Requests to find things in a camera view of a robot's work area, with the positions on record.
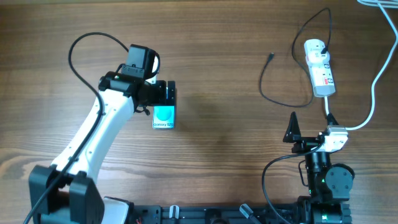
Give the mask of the blue Galaxy smartphone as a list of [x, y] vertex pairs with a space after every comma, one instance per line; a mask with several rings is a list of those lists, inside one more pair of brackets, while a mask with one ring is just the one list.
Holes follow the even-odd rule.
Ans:
[[175, 126], [174, 106], [155, 106], [152, 127], [154, 129], [173, 129]]

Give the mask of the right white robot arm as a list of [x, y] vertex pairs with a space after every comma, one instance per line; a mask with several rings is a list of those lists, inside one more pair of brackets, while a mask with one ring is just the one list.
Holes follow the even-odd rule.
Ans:
[[330, 155], [348, 140], [346, 128], [332, 114], [326, 117], [326, 129], [316, 137], [303, 137], [296, 113], [291, 113], [283, 142], [292, 143], [295, 156], [304, 155], [309, 196], [294, 203], [293, 223], [352, 223], [347, 201], [353, 187], [354, 170], [342, 163], [332, 164]]

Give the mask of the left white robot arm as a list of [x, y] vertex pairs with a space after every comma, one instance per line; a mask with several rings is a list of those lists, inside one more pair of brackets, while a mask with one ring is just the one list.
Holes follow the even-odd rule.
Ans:
[[102, 197], [99, 171], [121, 128], [136, 113], [152, 115], [155, 129], [175, 126], [174, 81], [157, 80], [160, 56], [131, 45], [125, 63], [103, 76], [96, 100], [74, 138], [50, 166], [35, 166], [29, 176], [34, 223], [141, 223], [128, 200]]

